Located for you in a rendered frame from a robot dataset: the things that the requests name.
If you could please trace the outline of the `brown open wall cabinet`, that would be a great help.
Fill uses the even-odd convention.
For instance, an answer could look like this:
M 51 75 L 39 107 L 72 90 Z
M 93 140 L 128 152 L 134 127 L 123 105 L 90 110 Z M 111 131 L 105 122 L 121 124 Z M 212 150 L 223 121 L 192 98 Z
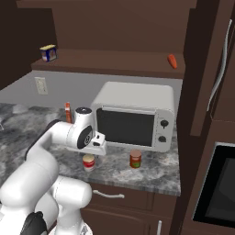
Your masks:
M 58 59 L 37 60 L 34 70 L 185 76 L 186 28 L 196 0 L 17 0 L 17 6 L 52 10 Z

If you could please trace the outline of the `brown cabinet door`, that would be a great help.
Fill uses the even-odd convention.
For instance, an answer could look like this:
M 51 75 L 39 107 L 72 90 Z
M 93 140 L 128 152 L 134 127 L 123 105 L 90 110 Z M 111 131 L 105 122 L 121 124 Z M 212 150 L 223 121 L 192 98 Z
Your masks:
M 190 10 L 177 116 L 178 132 L 186 136 L 202 132 L 234 6 L 235 0 L 197 0 Z
M 0 0 L 0 90 L 31 71 L 40 47 L 56 43 L 50 8 L 18 8 L 17 0 Z

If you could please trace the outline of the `black built-in oven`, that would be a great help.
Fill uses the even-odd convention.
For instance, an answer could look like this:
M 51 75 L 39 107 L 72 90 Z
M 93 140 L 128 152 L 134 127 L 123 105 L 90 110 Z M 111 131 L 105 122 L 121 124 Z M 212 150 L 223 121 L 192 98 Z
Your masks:
M 235 229 L 235 143 L 215 143 L 193 221 Z

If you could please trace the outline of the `blue box with yellow top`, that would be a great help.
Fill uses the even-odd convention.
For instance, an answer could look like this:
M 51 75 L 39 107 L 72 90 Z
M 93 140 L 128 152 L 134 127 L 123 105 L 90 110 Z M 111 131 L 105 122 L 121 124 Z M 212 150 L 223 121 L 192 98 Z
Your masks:
M 40 49 L 42 60 L 51 62 L 57 58 L 56 46 L 53 44 L 41 47 Z

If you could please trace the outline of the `white toaster oven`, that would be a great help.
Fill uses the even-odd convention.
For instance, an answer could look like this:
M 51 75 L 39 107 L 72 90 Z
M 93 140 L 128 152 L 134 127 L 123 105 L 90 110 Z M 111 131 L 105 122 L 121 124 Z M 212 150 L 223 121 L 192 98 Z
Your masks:
M 98 108 L 106 111 L 154 115 L 152 144 L 150 147 L 110 142 L 106 140 L 105 136 L 109 146 L 158 152 L 170 150 L 175 121 L 173 88 L 171 86 L 120 82 L 105 83 L 91 105 L 95 115 L 96 131 L 96 110 Z M 162 120 L 169 122 L 167 127 L 164 128 L 161 125 Z M 159 142 L 158 138 L 160 136 L 164 136 L 166 142 Z

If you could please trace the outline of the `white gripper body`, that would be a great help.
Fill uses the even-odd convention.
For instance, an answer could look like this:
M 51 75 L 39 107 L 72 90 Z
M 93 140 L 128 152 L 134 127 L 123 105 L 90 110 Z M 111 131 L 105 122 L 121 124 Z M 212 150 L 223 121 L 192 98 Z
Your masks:
M 75 148 L 71 148 L 71 147 L 67 147 L 68 151 L 76 151 L 76 152 L 81 152 L 84 154 L 93 154 L 93 155 L 101 155 L 101 156 L 105 156 L 106 155 L 106 143 L 104 143 L 101 146 L 86 146 L 83 149 L 79 150 L 79 149 L 75 149 Z

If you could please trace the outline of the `red can with cream lid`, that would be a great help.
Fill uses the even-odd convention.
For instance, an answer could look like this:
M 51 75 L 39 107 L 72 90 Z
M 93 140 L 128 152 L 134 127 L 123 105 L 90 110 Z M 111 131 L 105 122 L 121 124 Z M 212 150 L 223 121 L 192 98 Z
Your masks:
M 86 154 L 83 157 L 83 166 L 87 172 L 91 172 L 95 168 L 95 157 L 92 154 Z

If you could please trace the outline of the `brown base cupboard door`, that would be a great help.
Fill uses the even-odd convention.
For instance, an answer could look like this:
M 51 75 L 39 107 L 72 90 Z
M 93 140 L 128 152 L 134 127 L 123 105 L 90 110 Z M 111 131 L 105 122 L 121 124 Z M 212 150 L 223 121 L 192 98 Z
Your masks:
M 83 209 L 82 216 L 94 235 L 148 235 L 150 231 L 147 222 L 132 216 L 92 208 Z

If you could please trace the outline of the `orange carrot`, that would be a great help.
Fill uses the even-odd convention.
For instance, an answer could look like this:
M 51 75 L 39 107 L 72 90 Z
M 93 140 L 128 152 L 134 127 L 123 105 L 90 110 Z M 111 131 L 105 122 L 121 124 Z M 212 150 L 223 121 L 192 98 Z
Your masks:
M 169 55 L 167 56 L 167 60 L 168 60 L 169 64 L 170 64 L 174 69 L 177 68 L 177 61 L 176 61 L 176 59 L 175 59 L 175 57 L 174 57 L 173 54 L 169 54 Z

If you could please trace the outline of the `red sauce bottle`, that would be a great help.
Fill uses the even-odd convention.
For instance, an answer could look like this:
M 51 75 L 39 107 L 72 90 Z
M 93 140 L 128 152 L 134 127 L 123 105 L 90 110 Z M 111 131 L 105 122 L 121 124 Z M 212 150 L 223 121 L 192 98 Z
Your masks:
M 69 102 L 66 102 L 64 104 L 64 109 L 65 109 L 65 113 L 66 113 L 66 121 L 68 123 L 73 123 L 72 112 L 71 112 L 71 107 L 70 107 L 70 103 Z

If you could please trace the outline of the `red and green can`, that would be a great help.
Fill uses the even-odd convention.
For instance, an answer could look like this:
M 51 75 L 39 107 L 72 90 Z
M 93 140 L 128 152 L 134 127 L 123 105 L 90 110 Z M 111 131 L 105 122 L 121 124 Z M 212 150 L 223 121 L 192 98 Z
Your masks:
M 131 150 L 129 155 L 129 165 L 132 168 L 140 168 L 141 164 L 141 151 Z

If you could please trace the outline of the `white wall outlet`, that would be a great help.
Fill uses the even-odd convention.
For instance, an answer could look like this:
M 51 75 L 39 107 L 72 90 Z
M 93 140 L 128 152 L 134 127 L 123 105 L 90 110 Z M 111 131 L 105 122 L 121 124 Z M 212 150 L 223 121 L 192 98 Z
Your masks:
M 48 93 L 46 79 L 44 77 L 36 77 L 35 82 L 38 89 L 38 93 L 40 95 L 46 95 Z

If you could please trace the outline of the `brown drawer front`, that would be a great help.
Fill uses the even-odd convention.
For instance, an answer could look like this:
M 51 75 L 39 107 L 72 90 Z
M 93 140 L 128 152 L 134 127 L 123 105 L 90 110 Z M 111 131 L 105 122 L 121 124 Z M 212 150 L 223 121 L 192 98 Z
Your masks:
M 90 184 L 93 190 L 98 190 L 102 193 L 115 195 L 123 194 L 124 199 L 121 198 L 105 198 L 93 194 L 91 203 L 104 207 L 120 207 L 126 209 L 139 209 L 143 211 L 151 211 L 153 205 L 154 193 L 147 191 L 140 191 L 135 189 L 128 189 L 125 187 L 116 187 L 113 185 Z

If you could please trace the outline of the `dark glass toaster oven door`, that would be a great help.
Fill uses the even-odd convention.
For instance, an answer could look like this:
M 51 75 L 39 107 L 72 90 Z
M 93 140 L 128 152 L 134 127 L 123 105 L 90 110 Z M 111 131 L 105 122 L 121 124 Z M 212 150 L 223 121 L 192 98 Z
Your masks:
M 96 110 L 97 131 L 106 136 L 106 140 L 150 147 L 154 115 Z

